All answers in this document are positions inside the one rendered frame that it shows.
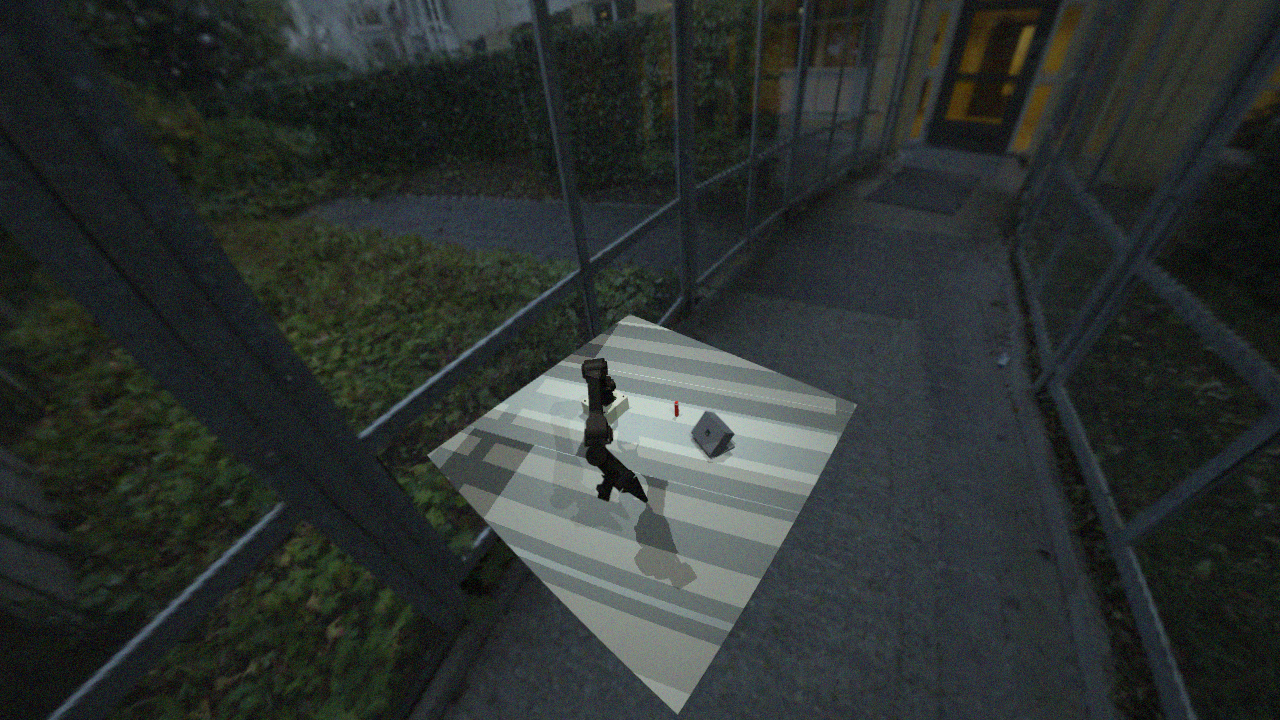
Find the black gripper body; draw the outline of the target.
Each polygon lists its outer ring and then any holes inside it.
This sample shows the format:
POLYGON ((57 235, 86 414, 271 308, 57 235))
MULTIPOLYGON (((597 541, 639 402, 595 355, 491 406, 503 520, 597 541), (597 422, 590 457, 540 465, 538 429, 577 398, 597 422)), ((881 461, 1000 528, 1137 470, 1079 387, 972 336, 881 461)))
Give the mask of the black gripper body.
POLYGON ((611 457, 600 471, 614 480, 614 488, 621 491, 634 480, 634 471, 625 468, 617 457, 611 457))

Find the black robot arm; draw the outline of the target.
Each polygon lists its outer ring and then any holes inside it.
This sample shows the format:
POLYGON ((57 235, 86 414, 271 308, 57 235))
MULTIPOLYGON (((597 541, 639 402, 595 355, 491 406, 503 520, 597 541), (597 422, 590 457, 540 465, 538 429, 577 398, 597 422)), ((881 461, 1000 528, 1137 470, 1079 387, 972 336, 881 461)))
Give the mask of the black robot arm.
MULTIPOLYGON (((581 370, 582 378, 588 383, 589 401, 589 416, 586 429, 584 429, 584 447, 589 446, 586 451, 588 462, 600 470, 614 456, 605 448, 605 445, 613 442, 613 430, 608 427, 608 421, 603 415, 603 406, 607 407, 616 400, 612 392, 616 389, 616 384, 611 379, 611 375, 608 375, 608 366, 604 357, 584 360, 581 370)), ((602 484, 596 486, 596 491, 599 492, 598 498, 609 502, 614 480, 605 475, 602 475, 602 484)))

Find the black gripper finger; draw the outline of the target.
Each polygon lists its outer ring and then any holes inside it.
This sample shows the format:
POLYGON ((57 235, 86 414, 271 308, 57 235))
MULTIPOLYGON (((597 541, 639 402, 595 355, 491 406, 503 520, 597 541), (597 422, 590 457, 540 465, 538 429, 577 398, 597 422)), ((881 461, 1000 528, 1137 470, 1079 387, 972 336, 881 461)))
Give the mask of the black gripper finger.
POLYGON ((644 503, 648 502, 646 495, 643 489, 643 486, 637 480, 637 477, 635 477, 634 480, 628 486, 626 486, 621 493, 631 493, 635 497, 640 498, 644 503))

